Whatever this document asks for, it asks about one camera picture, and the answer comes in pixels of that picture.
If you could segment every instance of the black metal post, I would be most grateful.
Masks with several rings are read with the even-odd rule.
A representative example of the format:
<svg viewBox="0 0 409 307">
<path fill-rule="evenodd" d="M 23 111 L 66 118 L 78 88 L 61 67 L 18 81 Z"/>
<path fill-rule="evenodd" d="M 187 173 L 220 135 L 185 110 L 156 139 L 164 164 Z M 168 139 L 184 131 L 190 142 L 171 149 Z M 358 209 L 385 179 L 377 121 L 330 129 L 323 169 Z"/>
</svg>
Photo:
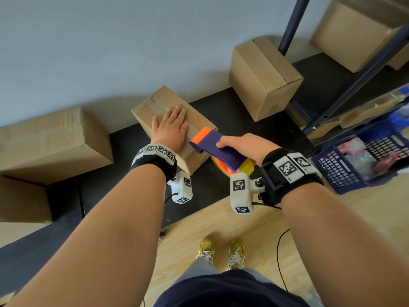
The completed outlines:
<svg viewBox="0 0 409 307">
<path fill-rule="evenodd" d="M 287 24 L 287 28 L 285 29 L 283 38 L 281 39 L 279 45 L 279 51 L 283 54 L 283 56 L 285 56 L 288 51 L 289 45 L 291 44 L 295 31 L 297 31 L 298 25 L 300 24 L 309 1 L 310 0 L 297 0 L 297 2 L 295 3 L 291 17 L 289 18 Z"/>
<path fill-rule="evenodd" d="M 335 97 L 329 102 L 316 117 L 314 117 L 303 129 L 309 134 L 314 131 L 322 122 L 331 116 L 342 104 L 364 86 L 376 73 L 378 73 L 386 63 L 409 42 L 409 20 L 402 28 L 381 48 L 370 61 L 356 73 L 343 88 L 337 92 Z"/>
</svg>

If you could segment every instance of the pink packaged item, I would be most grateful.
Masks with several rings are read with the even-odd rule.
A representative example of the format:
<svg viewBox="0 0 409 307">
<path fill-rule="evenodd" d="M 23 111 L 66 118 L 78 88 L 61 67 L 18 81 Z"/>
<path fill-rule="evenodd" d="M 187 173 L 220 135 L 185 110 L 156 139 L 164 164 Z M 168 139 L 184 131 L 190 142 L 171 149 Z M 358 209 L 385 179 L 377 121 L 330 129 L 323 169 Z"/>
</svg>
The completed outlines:
<svg viewBox="0 0 409 307">
<path fill-rule="evenodd" d="M 355 155 L 366 149 L 365 143 L 358 137 L 337 146 L 344 155 Z"/>
<path fill-rule="evenodd" d="M 388 152 L 388 154 L 373 166 L 373 171 L 377 174 L 384 174 L 391 168 L 391 166 L 399 160 L 400 157 L 396 152 Z"/>
</svg>

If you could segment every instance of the shoelace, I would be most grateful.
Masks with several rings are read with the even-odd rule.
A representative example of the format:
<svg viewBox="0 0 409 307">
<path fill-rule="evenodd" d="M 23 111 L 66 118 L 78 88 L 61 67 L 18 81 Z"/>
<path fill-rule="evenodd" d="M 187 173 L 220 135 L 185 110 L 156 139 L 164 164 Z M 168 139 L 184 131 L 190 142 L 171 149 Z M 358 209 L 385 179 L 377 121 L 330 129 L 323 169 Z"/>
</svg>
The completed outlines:
<svg viewBox="0 0 409 307">
<path fill-rule="evenodd" d="M 237 264 L 240 268 L 245 267 L 243 264 L 243 258 L 242 254 L 238 251 L 235 251 L 232 255 L 232 258 L 229 261 L 229 267 L 232 266 L 233 264 Z"/>
<path fill-rule="evenodd" d="M 204 258 L 206 261 L 208 261 L 210 264 L 212 263 L 212 252 L 211 251 L 203 251 L 202 255 L 197 255 L 196 258 Z"/>
</svg>

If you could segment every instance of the yellow shoe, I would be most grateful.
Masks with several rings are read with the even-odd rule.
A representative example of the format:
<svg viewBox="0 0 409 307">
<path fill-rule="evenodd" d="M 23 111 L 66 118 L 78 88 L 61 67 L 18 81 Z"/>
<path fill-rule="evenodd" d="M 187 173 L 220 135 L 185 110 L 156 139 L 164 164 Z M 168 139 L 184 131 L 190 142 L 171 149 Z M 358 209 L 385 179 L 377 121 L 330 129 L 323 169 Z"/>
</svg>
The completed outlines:
<svg viewBox="0 0 409 307">
<path fill-rule="evenodd" d="M 213 265 L 214 241 L 212 238 L 205 237 L 199 245 L 199 255 L 196 258 L 204 258 L 210 265 Z"/>
<path fill-rule="evenodd" d="M 229 264 L 227 270 L 231 269 L 243 269 L 244 258 L 246 252 L 244 251 L 243 242 L 240 239 L 233 239 L 229 248 Z"/>
</svg>

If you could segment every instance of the basket hole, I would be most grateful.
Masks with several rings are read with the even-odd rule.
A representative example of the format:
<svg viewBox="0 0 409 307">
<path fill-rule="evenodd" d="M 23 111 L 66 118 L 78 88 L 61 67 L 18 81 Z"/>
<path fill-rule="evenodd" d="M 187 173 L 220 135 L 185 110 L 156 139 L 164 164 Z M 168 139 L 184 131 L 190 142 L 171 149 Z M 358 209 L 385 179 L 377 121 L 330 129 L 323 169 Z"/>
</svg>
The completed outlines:
<svg viewBox="0 0 409 307">
<path fill-rule="evenodd" d="M 399 144 L 400 146 L 405 146 L 405 144 L 404 144 L 398 137 L 396 137 L 395 135 L 392 135 L 391 138 L 392 138 L 397 144 Z"/>
<path fill-rule="evenodd" d="M 351 170 L 348 168 L 348 166 L 346 165 L 346 163 L 344 163 L 344 161 L 342 159 L 340 159 L 340 163 L 345 167 L 346 170 L 351 172 Z"/>
</svg>

